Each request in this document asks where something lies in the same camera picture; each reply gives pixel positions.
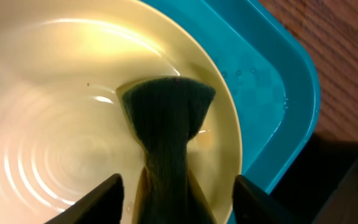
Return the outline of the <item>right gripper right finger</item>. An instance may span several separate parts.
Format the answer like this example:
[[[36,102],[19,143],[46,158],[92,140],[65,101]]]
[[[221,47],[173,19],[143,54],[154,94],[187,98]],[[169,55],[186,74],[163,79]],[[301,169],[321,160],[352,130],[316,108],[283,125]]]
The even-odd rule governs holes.
[[[297,217],[243,175],[232,188],[234,218],[239,224],[294,224]]]

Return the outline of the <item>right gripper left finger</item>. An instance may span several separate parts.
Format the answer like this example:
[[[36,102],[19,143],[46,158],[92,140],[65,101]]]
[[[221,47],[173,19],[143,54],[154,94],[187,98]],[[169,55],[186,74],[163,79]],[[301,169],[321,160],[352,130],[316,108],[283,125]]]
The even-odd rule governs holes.
[[[123,202],[122,176],[113,174],[46,224],[120,224]]]

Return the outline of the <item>green rimmed plate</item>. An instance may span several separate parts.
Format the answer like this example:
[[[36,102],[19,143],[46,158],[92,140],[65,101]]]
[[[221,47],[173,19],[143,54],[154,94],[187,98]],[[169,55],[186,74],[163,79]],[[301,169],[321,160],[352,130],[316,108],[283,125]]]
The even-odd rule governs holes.
[[[110,175],[124,179],[130,223],[144,153],[116,90],[154,76],[216,89],[188,158],[226,223],[241,171],[236,109],[211,57],[140,1],[0,1],[0,223],[44,223]]]

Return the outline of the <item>green yellow sponge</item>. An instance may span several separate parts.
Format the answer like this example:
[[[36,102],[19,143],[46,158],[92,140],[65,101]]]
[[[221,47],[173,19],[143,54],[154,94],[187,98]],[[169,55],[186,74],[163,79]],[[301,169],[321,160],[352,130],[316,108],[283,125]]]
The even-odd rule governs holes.
[[[144,150],[133,223],[214,223],[189,169],[187,145],[201,129],[216,91],[186,77],[142,79],[116,90]]]

